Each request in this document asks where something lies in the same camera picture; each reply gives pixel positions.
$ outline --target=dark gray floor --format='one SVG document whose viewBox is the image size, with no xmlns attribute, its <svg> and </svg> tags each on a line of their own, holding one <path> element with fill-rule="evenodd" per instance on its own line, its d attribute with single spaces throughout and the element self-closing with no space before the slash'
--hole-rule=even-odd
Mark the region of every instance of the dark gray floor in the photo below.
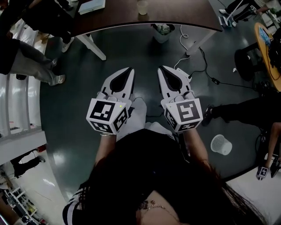
<svg viewBox="0 0 281 225">
<path fill-rule="evenodd" d="M 223 8 L 216 0 L 210 2 L 216 11 Z M 235 67 L 235 51 L 256 41 L 254 23 L 253 18 L 249 22 L 240 22 L 236 28 L 216 33 L 202 45 L 210 76 L 225 83 L 252 85 L 251 82 L 243 81 L 232 70 Z M 183 26 L 182 29 L 189 34 L 189 39 L 183 40 L 187 47 L 206 33 L 205 29 L 196 27 Z M 96 97 L 105 78 L 119 69 L 133 67 L 136 72 L 135 95 L 144 98 L 148 115 L 159 115 L 162 112 L 158 107 L 162 96 L 159 92 L 157 68 L 160 65 L 173 67 L 180 58 L 185 57 L 185 50 L 179 43 L 179 26 L 171 39 L 162 45 L 152 39 L 149 25 L 107 29 L 93 33 L 92 37 L 106 54 L 106 61 L 101 61 L 77 39 L 65 54 L 60 53 L 59 38 L 51 39 L 46 50 L 48 57 L 60 57 L 59 72 L 67 75 L 63 85 L 50 87 L 42 83 L 40 99 L 48 155 L 65 198 L 70 197 L 87 179 L 94 165 L 100 135 L 86 121 L 86 113 L 91 98 Z M 179 67 L 187 73 L 204 69 L 205 63 L 200 51 L 189 60 L 181 62 Z M 205 73 L 195 73 L 191 87 L 200 98 L 203 110 L 209 104 L 240 103 L 258 96 L 251 89 L 217 86 Z M 149 118 L 148 121 L 158 121 L 170 129 L 164 118 Z M 222 177 L 234 175 L 253 165 L 258 128 L 237 121 L 226 124 L 222 119 L 216 119 L 208 127 L 200 126 L 198 132 L 207 147 L 211 164 Z M 224 135 L 233 144 L 228 156 L 211 151 L 210 142 L 217 134 Z"/>
</svg>

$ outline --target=desk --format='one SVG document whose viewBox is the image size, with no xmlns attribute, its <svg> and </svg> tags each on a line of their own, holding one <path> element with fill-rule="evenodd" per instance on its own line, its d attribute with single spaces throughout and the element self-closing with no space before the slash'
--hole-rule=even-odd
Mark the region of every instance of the desk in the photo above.
<svg viewBox="0 0 281 225">
<path fill-rule="evenodd" d="M 268 75 L 270 76 L 270 79 L 272 83 L 274 84 L 275 88 L 277 91 L 281 91 L 281 76 L 280 73 L 278 72 L 276 67 L 271 66 L 270 64 L 270 59 L 268 56 L 268 47 L 266 46 L 265 42 L 259 37 L 259 27 L 263 28 L 265 32 L 268 34 L 269 38 L 272 38 L 272 35 L 266 29 L 264 25 L 261 23 L 256 23 L 255 24 L 255 36 L 257 42 L 244 48 L 237 50 L 235 52 L 235 65 L 236 68 L 241 75 L 241 77 L 245 80 L 251 80 L 254 76 L 254 72 L 261 71 L 264 68 L 266 68 Z M 258 48 L 262 54 L 263 57 L 263 63 L 258 64 L 258 65 L 253 65 L 252 61 L 248 59 L 247 52 L 254 50 L 255 48 Z"/>
<path fill-rule="evenodd" d="M 278 72 L 276 67 L 272 68 L 272 66 L 270 64 L 270 59 L 269 59 L 269 56 L 268 56 L 268 47 L 266 46 L 264 41 L 259 37 L 259 27 L 261 27 L 265 30 L 265 32 L 267 33 L 269 38 L 273 38 L 273 37 L 264 25 L 262 25 L 261 23 L 255 24 L 256 40 L 257 40 L 257 43 L 258 43 L 258 46 L 259 46 L 259 50 L 260 50 L 260 52 L 263 56 L 263 62 L 265 64 L 266 68 L 267 68 L 268 75 L 270 76 L 270 79 L 271 79 L 272 83 L 274 84 L 275 88 L 278 91 L 281 91 L 281 76 L 280 76 L 280 73 Z"/>
<path fill-rule="evenodd" d="M 151 23 L 192 25 L 209 29 L 205 37 L 188 49 L 187 55 L 195 53 L 216 31 L 222 31 L 208 0 L 149 0 L 146 15 L 138 13 L 137 0 L 106 0 L 104 9 L 80 15 L 80 5 L 88 1 L 79 1 L 71 35 L 76 36 L 101 60 L 106 60 L 105 54 L 86 36 L 93 31 Z"/>
</svg>

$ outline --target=necklace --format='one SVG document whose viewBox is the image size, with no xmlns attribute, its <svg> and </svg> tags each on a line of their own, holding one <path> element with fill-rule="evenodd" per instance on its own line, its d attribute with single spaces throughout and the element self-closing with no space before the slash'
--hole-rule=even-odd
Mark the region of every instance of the necklace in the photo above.
<svg viewBox="0 0 281 225">
<path fill-rule="evenodd" d="M 177 221 L 177 223 L 181 225 L 180 221 L 179 221 L 173 214 L 171 214 L 164 206 L 158 205 L 154 200 L 151 200 L 150 203 L 151 203 L 152 205 L 145 211 L 145 213 L 143 214 L 143 216 L 141 217 L 141 219 L 144 218 L 145 214 L 146 214 L 149 210 L 155 209 L 155 208 L 161 208 L 161 209 L 165 210 L 167 213 L 169 213 L 169 214 Z"/>
</svg>

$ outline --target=white sleeve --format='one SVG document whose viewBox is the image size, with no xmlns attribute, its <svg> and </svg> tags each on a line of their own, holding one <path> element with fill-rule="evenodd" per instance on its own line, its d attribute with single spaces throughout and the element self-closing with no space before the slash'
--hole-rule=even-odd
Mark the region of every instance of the white sleeve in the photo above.
<svg viewBox="0 0 281 225">
<path fill-rule="evenodd" d="M 274 7 L 280 7 L 280 4 L 277 0 L 271 0 L 265 4 L 269 9 Z"/>
</svg>

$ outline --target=white cable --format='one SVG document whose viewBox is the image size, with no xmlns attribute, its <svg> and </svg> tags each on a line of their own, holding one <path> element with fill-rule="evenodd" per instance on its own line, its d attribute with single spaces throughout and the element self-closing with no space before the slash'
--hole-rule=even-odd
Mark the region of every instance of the white cable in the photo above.
<svg viewBox="0 0 281 225">
<path fill-rule="evenodd" d="M 180 44 L 181 44 L 181 45 L 186 49 L 186 51 L 187 51 L 187 50 L 188 50 L 187 47 L 185 47 L 185 46 L 181 43 L 181 38 L 182 38 L 182 37 L 188 38 L 188 34 L 185 34 L 185 33 L 182 32 L 181 26 L 182 26 L 182 25 L 180 25 L 180 33 L 181 33 L 181 36 L 180 36 Z M 179 64 L 180 61 L 185 60 L 185 59 L 189 59 L 189 58 L 190 58 L 190 55 L 189 55 L 187 58 L 182 58 L 182 59 L 180 59 L 180 60 L 176 63 L 176 65 L 174 66 L 174 69 L 176 69 L 176 66 Z"/>
<path fill-rule="evenodd" d="M 190 55 L 189 55 L 187 58 L 182 58 L 182 59 L 180 59 L 180 60 L 176 63 L 176 65 L 174 66 L 174 69 L 176 69 L 176 66 L 180 63 L 180 61 L 185 60 L 185 59 L 189 59 L 189 58 L 190 58 Z"/>
<path fill-rule="evenodd" d="M 180 36 L 180 44 L 186 49 L 186 51 L 188 50 L 187 47 L 185 47 L 182 43 L 181 43 L 181 38 L 184 37 L 184 38 L 188 38 L 188 34 L 185 34 L 181 31 L 181 26 L 180 25 L 180 33 L 181 33 L 181 36 Z"/>
</svg>

